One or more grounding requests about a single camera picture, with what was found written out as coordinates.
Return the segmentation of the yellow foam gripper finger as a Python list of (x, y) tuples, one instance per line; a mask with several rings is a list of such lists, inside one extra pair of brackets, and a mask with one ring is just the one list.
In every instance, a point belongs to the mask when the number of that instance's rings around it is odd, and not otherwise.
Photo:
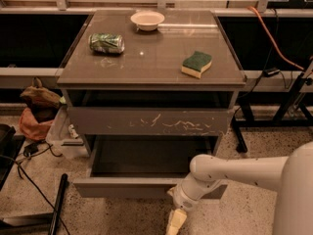
[(169, 215), (165, 235), (177, 235), (186, 219), (187, 213), (184, 210), (172, 210)]

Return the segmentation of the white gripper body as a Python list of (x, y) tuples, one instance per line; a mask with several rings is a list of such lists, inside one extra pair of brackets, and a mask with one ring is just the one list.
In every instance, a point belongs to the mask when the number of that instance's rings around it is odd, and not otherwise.
[(167, 194), (172, 197), (176, 209), (190, 212), (204, 195), (213, 192), (220, 185), (220, 180), (201, 181), (188, 174), (176, 186), (170, 188)]

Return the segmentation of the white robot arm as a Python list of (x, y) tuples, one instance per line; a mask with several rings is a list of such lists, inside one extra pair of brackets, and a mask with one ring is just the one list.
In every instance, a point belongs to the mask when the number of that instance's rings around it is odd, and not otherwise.
[(175, 209), (170, 212), (166, 235), (177, 235), (199, 200), (233, 180), (277, 193), (273, 235), (313, 235), (313, 143), (288, 157), (223, 160), (197, 155), (190, 173), (169, 190)]

